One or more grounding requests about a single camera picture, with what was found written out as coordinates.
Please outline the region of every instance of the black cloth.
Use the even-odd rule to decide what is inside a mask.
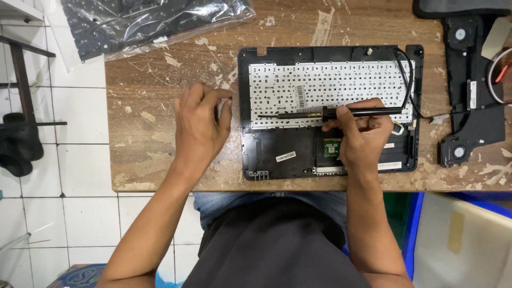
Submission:
[[[369,288],[344,244],[342,229],[311,205],[265,198],[212,222],[183,288]]]

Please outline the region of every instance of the blue jeans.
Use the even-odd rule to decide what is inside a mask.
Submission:
[[[193,192],[194,209],[201,214],[203,230],[228,209],[268,197],[291,197],[324,212],[343,229],[347,235],[347,194],[345,192]]]

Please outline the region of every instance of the wooden table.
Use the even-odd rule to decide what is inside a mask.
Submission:
[[[404,48],[406,44],[421,44],[425,49],[422,111],[425,115],[449,111],[442,27],[438,20],[417,19],[411,12],[412,0],[253,2],[257,16],[249,23],[105,63],[114,191],[154,191],[158,187],[174,158],[172,97],[194,80],[238,91],[236,56],[242,47],[257,47],[264,53],[269,46],[399,44]],[[380,175],[383,189],[510,190],[510,108],[505,108],[505,115],[505,142],[477,148],[468,163],[450,169],[441,168],[436,161],[437,143],[451,131],[449,120],[442,125],[422,120],[417,170]],[[229,140],[195,191],[346,189],[346,177],[245,180],[238,95],[233,98],[231,126]]]

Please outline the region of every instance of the fingernail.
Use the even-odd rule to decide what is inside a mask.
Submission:
[[[347,113],[349,111],[349,109],[346,107],[346,106],[340,106],[338,107],[338,109],[336,110],[336,112],[340,115],[343,115],[345,113]]]

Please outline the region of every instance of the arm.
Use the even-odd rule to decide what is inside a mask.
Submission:
[[[347,105],[349,108],[384,107],[378,98]],[[338,107],[337,120],[324,127],[343,129],[340,157],[349,172],[347,234],[350,260],[374,288],[413,287],[400,248],[386,217],[378,179],[378,161],[393,130],[389,116],[354,118]]]
[[[231,93],[194,84],[175,99],[176,155],[167,176],[130,226],[110,258],[98,287],[154,287],[189,192],[226,142],[231,100],[218,122],[214,109]]]

